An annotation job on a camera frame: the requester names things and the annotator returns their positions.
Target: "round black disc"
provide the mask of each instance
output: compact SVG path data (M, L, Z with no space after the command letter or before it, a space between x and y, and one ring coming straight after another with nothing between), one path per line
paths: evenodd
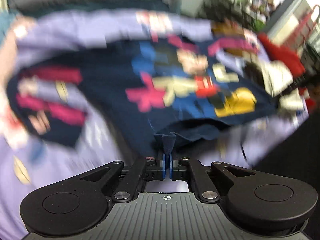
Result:
M23 199L20 214L29 231L69 236L94 227L105 216L107 200L91 182L56 185L40 188Z
M263 178L241 178L229 190L226 208L231 219L251 228L283 231L309 218L317 202L313 187L284 177L274 180L270 174Z

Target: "silver bolt head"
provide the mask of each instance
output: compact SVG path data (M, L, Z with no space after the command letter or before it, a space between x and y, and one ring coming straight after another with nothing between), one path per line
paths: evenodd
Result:
M214 191L205 191L202 193L202 196L206 199L216 199L218 197L218 193L214 192Z
M130 194L125 191L119 191L119 192L115 193L114 196L116 199L124 200L124 199L129 198Z

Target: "ribbed gray surface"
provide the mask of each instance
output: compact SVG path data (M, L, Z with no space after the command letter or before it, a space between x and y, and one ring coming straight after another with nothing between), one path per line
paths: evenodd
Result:
M25 240L44 240L29 234ZM116 204L95 228L64 240L271 240L243 232L216 204L200 203L193 193L140 193L130 203ZM307 240L302 233L277 238Z

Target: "clothing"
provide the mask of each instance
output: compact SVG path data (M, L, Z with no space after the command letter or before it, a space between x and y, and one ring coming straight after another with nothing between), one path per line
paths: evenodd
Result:
M217 161L252 169L260 161L263 162L265 157L268 158L268 153L294 133L307 118L306 112L297 116L295 121L277 115L260 118L223 131L216 140L197 141L183 147L178 156L197 159L206 166ZM146 192L189 192L189 188L185 181L171 181L167 178L164 181L149 182Z
M305 68L295 52L287 47L273 44L264 33L259 34L258 38L266 49L270 60L282 61L289 68L293 78L297 78L305 72Z
M254 63L262 73L266 92L273 97L280 94L293 81L290 70L281 61L267 63L255 60ZM303 101L298 89L295 89L289 95L281 97L279 100L279 111L295 114L296 111L303 110L303 107Z
M85 113L22 97L17 90L21 76L72 82L110 116L133 151L143 156L156 155L158 147L169 155L174 147L216 138L229 126L276 112L270 95L215 57L220 46L234 47L231 41L242 44L245 40L221 37L192 44L183 39L119 41L107 49L67 53L39 63L9 81L11 109L34 134L38 131L31 117L44 111L50 130L40 138L73 147ZM190 72L200 67L205 73Z
M209 20L157 13L158 22L161 23L167 19L171 27L157 30L156 26L148 22L138 21L140 12L144 11L137 9L94 12L71 10L42 17L25 38L17 41L19 49L17 71L23 66L33 65L59 55L63 51L105 48L108 43L121 39L148 40L150 38L148 30L153 30L160 38L168 34L181 34L192 41L205 41L212 37ZM149 11L150 17L153 17L154 13ZM262 46L260 46L258 56L268 60Z

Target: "navy blue shirt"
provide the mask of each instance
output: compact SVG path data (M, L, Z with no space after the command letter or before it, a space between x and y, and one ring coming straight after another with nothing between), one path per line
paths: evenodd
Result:
M223 129L276 112L276 102L262 88L217 61L213 44L218 38L174 40L118 41L106 49L70 52L22 70L8 84L12 110L36 133L28 119L35 112L17 100L19 78L37 75L39 69L43 74L52 66L74 69L81 76L74 81L79 90L143 156L157 154L159 148L169 154L173 148L214 139ZM50 109L46 114L51 129L40 137L74 146L81 123L62 122Z

